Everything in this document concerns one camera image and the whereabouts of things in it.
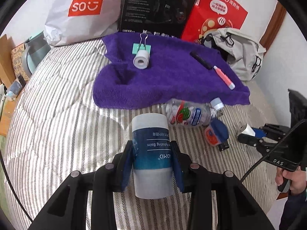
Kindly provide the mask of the person's right hand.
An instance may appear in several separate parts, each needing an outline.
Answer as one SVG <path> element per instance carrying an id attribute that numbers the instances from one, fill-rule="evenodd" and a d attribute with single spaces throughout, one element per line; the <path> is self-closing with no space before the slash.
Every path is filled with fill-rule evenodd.
<path id="1" fill-rule="evenodd" d="M 290 191 L 292 195 L 298 195 L 306 190 L 306 172 L 300 167 L 294 172 L 277 168 L 275 182 L 278 186 L 283 184 L 283 178 L 290 180 Z"/>

